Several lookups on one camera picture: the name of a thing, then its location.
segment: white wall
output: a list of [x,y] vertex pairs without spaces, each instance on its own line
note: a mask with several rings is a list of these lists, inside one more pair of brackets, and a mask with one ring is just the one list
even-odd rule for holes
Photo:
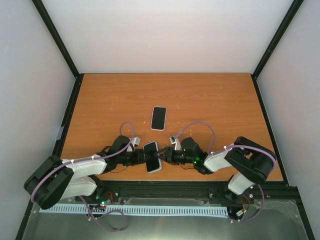
[[320,1],[304,1],[258,83],[289,182],[320,239]]
[[81,73],[252,73],[292,0],[43,3]]
[[0,233],[15,239],[23,184],[52,153],[74,78],[31,0],[0,1]]

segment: robotic arm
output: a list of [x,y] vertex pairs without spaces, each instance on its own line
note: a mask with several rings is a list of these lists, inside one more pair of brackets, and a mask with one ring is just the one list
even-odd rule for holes
[[[171,137],[170,141],[174,147],[165,147],[154,155],[143,149],[135,149],[140,143],[140,138],[134,137],[125,151],[108,157],[125,148],[129,141],[128,137],[120,135],[112,146],[105,147],[88,160],[74,162],[72,159],[50,156],[25,182],[24,189],[32,195],[37,188],[34,201],[42,209],[51,208],[59,200],[69,197],[93,195],[98,199],[103,193],[103,184],[95,175],[108,173],[114,170],[117,164],[143,164],[155,156],[172,165],[193,164],[194,168],[204,175],[233,166],[239,173],[230,178],[224,197],[230,202],[235,202],[247,188],[264,183],[272,171],[274,162],[262,152],[276,158],[273,152],[245,137],[238,137],[230,146],[211,153],[202,151],[191,137],[185,138],[181,143],[178,138]],[[58,168],[60,169],[55,174],[40,184],[45,176]]]

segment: wooden table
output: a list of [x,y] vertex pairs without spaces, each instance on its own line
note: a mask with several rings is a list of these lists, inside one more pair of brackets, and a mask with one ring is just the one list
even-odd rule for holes
[[[151,130],[154,106],[166,107],[164,131]],[[131,121],[139,148],[152,141],[159,149],[170,146],[169,137],[194,121],[209,123],[217,139],[213,151],[244,136],[273,150],[267,126],[249,73],[130,73],[85,74],[67,133],[62,158],[91,156],[111,145],[122,122]],[[130,125],[123,134],[130,137]],[[192,138],[203,150],[213,134],[204,125],[188,128],[180,141]],[[114,171],[125,167],[119,165]],[[100,175],[102,180],[226,181],[237,171],[233,167],[202,175],[162,162],[162,170],[148,173],[146,165],[129,166],[120,173]],[[277,166],[268,180],[282,181]]]

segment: phone screen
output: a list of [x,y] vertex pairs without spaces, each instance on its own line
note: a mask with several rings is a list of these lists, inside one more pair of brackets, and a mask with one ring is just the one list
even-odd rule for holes
[[150,143],[144,145],[143,149],[152,156],[152,158],[149,159],[145,163],[146,170],[149,173],[153,173],[153,172],[160,170],[161,169],[161,163],[160,163],[161,160],[159,160],[157,157],[154,156],[154,153],[158,151],[157,143],[155,141],[150,142]]
[[165,107],[155,106],[152,112],[151,129],[164,130],[166,122],[167,109]]

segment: purple cable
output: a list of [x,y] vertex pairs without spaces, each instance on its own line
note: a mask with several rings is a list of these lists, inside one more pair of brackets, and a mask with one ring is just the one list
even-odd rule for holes
[[212,156],[215,156],[215,155],[217,155],[217,154],[220,154],[221,152],[223,152],[223,151],[225,151],[225,150],[236,149],[236,148],[238,148],[238,149],[241,149],[241,148],[243,148],[243,149],[251,149],[251,150],[260,152],[260,153],[268,156],[268,157],[272,160],[272,162],[273,162],[273,166],[272,166],[271,172],[272,172],[273,170],[275,170],[276,165],[277,165],[276,159],[275,159],[270,153],[268,153],[267,151],[262,150],[262,149],[257,148],[257,147],[254,147],[254,146],[230,145],[230,146],[227,146],[225,149],[221,149],[221,150],[219,150],[219,151],[214,152],[214,153],[212,154]]
[[[108,156],[98,156],[98,157],[95,157],[95,158],[92,158],[92,156],[88,156],[88,157],[83,157],[83,158],[78,158],[78,159],[74,159],[73,162],[83,162],[83,161],[88,161],[88,160],[101,160],[101,159],[107,159],[107,158],[111,158],[111,157],[114,157],[115,155],[118,155],[120,153],[122,153],[123,151],[125,151],[131,144],[133,138],[135,137],[135,126],[133,125],[132,122],[130,121],[125,121],[124,123],[121,124],[121,127],[120,127],[120,133],[121,133],[121,128],[124,124],[130,124],[132,126],[132,137],[130,139],[130,141],[128,142],[128,144],[122,148],[121,150],[113,153],[113,154],[110,154]],[[32,194],[31,194],[31,197],[30,197],[30,200],[32,203],[35,203],[35,195],[37,193],[37,191],[39,190],[39,188],[42,186],[42,184],[44,184],[44,182],[50,178],[55,172],[57,172],[58,170],[62,169],[63,167],[69,165],[69,164],[72,164],[73,163],[72,161],[69,161],[69,162],[65,162],[61,165],[59,165],[58,167],[56,167],[55,169],[53,169],[51,172],[49,172],[39,183],[38,185],[34,188]]]
[[106,212],[105,214],[103,214],[102,216],[100,216],[99,219],[100,219],[100,218],[103,218],[103,217],[106,217],[106,216],[108,216],[108,215],[111,214],[111,213],[117,212],[117,213],[120,213],[120,214],[122,215],[122,217],[123,217],[123,223],[122,223],[122,225],[121,225],[119,228],[116,228],[116,229],[107,228],[107,227],[103,226],[103,225],[95,218],[95,216],[94,216],[94,214],[92,213],[92,211],[91,211],[88,203],[86,202],[86,200],[85,200],[82,196],[79,196],[79,198],[83,201],[84,205],[85,205],[86,208],[88,209],[88,213],[89,213],[89,215],[92,217],[92,219],[96,222],[96,224],[98,224],[98,225],[99,225],[101,228],[103,228],[104,230],[106,230],[106,231],[108,231],[108,232],[118,232],[118,231],[120,231],[121,229],[123,229],[123,228],[126,226],[126,223],[127,223],[126,216],[125,216],[125,214],[124,214],[122,211],[120,211],[120,210],[118,210],[118,209],[115,209],[115,210],[111,210],[111,211]]
[[190,127],[191,125],[194,125],[194,124],[203,124],[203,125],[206,125],[208,128],[211,129],[211,132],[213,134],[213,140],[212,140],[212,143],[211,143],[211,145],[209,146],[209,148],[207,150],[207,153],[210,154],[210,150],[212,149],[212,147],[214,146],[214,144],[216,142],[216,133],[215,133],[215,130],[212,128],[212,126],[210,126],[208,123],[206,123],[204,121],[194,121],[194,122],[188,124],[177,135],[175,135],[175,137],[176,138],[179,137],[179,135],[182,134],[188,127]]
[[262,209],[264,208],[264,205],[265,205],[265,194],[264,194],[264,191],[262,190],[261,186],[259,184],[257,184],[257,186],[260,189],[261,196],[262,196],[262,203],[261,203],[260,209],[252,217],[250,217],[250,218],[248,218],[246,220],[240,220],[240,223],[246,223],[246,222],[251,221],[252,219],[255,219],[256,217],[258,217],[258,215],[261,213]]

